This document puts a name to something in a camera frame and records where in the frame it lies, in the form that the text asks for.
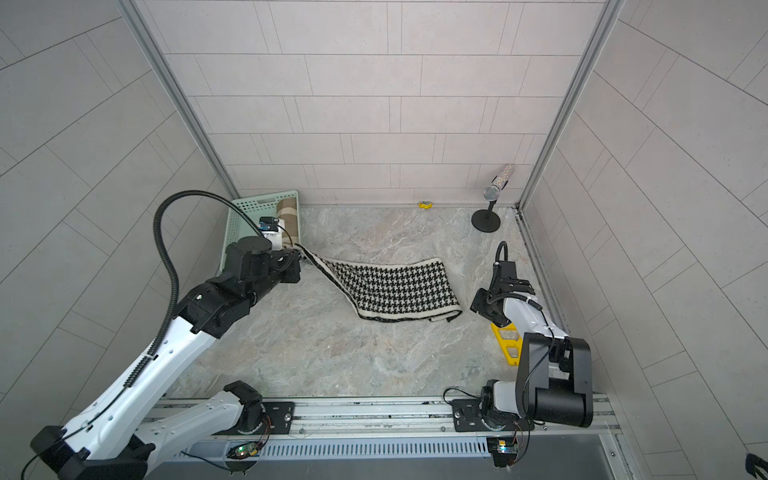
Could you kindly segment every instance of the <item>microphone stand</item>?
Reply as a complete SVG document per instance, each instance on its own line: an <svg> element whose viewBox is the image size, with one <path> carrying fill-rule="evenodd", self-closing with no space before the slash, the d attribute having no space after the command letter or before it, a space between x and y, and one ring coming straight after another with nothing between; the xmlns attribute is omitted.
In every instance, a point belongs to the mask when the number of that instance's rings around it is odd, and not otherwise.
<svg viewBox="0 0 768 480"><path fill-rule="evenodd" d="M478 210L472 214L472 226L474 228L486 233L498 230L502 225L502 219L498 217L496 212L491 211L494 205L496 205L496 200L488 204L487 210Z"/></svg>

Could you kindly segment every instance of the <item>microphone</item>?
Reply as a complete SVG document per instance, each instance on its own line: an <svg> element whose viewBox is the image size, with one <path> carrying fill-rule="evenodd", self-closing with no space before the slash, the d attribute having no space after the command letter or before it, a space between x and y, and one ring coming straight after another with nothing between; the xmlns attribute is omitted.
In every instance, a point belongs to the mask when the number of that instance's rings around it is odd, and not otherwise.
<svg viewBox="0 0 768 480"><path fill-rule="evenodd" d="M498 200L498 195L504 190L509 182L509 177L512 176L512 172L515 171L515 166L512 164L504 167L504 170L493 179L490 185L488 185L482 192L482 196L486 201L492 202Z"/></svg>
<svg viewBox="0 0 768 480"><path fill-rule="evenodd" d="M504 190L509 182L509 177L512 176L512 172L515 171L515 166L508 164L504 167L504 170L493 179L490 185L488 185L482 192L482 196L488 201L487 210L478 210L472 215L472 226L481 232L491 233L498 230L502 225L502 219L498 217L495 212L492 212L493 206L496 205L498 195Z"/></svg>

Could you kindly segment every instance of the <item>mounting plate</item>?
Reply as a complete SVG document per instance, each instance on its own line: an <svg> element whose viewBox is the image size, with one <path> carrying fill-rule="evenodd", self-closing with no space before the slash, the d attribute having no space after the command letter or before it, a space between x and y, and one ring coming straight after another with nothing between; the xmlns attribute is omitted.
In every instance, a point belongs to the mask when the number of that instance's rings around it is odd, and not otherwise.
<svg viewBox="0 0 768 480"><path fill-rule="evenodd" d="M453 425L457 432L513 432L514 423L507 424L501 430L488 428L480 418L480 400L456 399L451 401L453 407ZM518 425L523 431L533 430L535 425L528 419L517 417Z"/></svg>

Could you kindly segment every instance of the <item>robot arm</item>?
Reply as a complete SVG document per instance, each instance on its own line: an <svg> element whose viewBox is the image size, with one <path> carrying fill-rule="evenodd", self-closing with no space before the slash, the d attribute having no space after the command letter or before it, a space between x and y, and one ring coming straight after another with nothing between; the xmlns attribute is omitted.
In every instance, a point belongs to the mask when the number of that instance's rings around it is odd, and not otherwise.
<svg viewBox="0 0 768 480"><path fill-rule="evenodd" d="M471 310L499 328L514 323L523 338L517 380L488 381L482 391L481 410L502 421L519 415L580 427L592 423L589 345L570 337L547 318L530 282L517 278L515 262L507 260L505 242L496 251L491 286L478 290ZM550 362L568 377L550 378Z"/></svg>
<svg viewBox="0 0 768 480"><path fill-rule="evenodd" d="M300 279L297 250L272 251L264 237L227 247L220 276L194 287L178 303L160 348L130 387L150 347L67 425L44 427L31 442L59 478L139 479L181 449L234 426L251 432L261 419L261 395L243 382L167 419L141 424L171 383L278 283Z"/></svg>

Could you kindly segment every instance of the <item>glittery microphone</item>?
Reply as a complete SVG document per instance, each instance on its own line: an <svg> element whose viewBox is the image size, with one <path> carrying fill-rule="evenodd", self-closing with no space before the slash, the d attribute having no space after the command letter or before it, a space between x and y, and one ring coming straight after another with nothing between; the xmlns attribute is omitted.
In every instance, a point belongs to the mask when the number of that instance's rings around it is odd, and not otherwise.
<svg viewBox="0 0 768 480"><path fill-rule="evenodd" d="M515 166L509 164L504 167L504 170L502 170L499 175L496 175L496 178L494 178L491 184L482 192L482 196L486 201L492 202L498 200L498 195L504 190L504 187L507 186L507 182L509 181L509 177L512 176L513 171L515 171Z"/></svg>

